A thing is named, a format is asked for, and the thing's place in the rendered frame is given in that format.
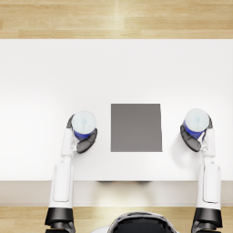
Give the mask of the blue can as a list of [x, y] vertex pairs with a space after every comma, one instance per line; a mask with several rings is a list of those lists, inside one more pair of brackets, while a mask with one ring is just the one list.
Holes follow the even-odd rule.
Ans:
[[82, 141], [88, 138], [96, 129], [96, 118], [88, 111], [79, 111], [74, 114], [71, 125], [75, 137]]
[[198, 139], [201, 136], [201, 134], [208, 128], [208, 125], [208, 114], [198, 108], [189, 110], [184, 119], [184, 127], [186, 131], [195, 139]]

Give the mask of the dark grey square mat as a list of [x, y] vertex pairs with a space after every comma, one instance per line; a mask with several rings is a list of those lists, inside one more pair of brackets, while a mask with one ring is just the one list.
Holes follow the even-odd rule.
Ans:
[[161, 152], [160, 104], [112, 104], [111, 151]]

